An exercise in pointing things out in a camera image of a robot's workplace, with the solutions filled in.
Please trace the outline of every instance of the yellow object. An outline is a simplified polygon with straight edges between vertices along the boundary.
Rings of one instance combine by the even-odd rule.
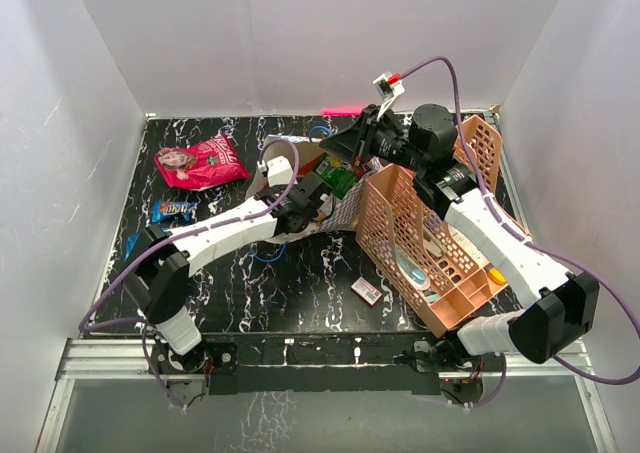
[[[494,283],[500,286],[507,284],[507,279],[504,276],[502,276],[502,273],[500,273],[495,268],[491,268],[489,270],[489,278],[491,279],[491,281],[493,281]]]

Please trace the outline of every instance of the red snack bag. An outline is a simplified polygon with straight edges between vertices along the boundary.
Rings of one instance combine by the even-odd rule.
[[[167,184],[185,190],[206,190],[249,178],[236,150],[222,133],[191,148],[162,148],[154,159]]]

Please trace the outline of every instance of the blue snack wrapper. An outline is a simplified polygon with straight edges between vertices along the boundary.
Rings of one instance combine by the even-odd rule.
[[[175,215],[182,215],[185,221],[191,221],[191,215],[196,210],[197,203],[189,203],[188,201],[156,201],[153,205],[153,214],[151,221],[159,223],[167,220]]]
[[[139,236],[140,233],[134,233],[133,235],[129,236],[129,238],[127,238],[127,251],[124,254],[124,261],[127,261],[129,259],[131,250],[133,250],[133,247],[136,246],[136,241],[138,241]]]

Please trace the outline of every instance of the mesh basket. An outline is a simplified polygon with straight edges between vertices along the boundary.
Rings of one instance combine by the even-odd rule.
[[[475,115],[462,125],[487,187],[495,192],[502,138]],[[456,156],[469,164],[459,143]],[[396,165],[367,179],[356,239],[429,329],[440,337],[506,285],[489,279],[474,257],[454,239],[455,230],[418,199],[412,182],[413,173]],[[425,233],[445,250],[440,258],[432,257],[425,249]],[[428,273],[431,290],[440,295],[439,299],[428,303],[425,294],[406,279],[397,263],[396,246]]]

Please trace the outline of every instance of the floor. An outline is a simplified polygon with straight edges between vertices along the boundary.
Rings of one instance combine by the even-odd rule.
[[[151,381],[76,382],[56,451],[597,451],[572,377],[509,378],[499,401],[469,415],[369,391],[207,397],[182,415],[159,393]]]

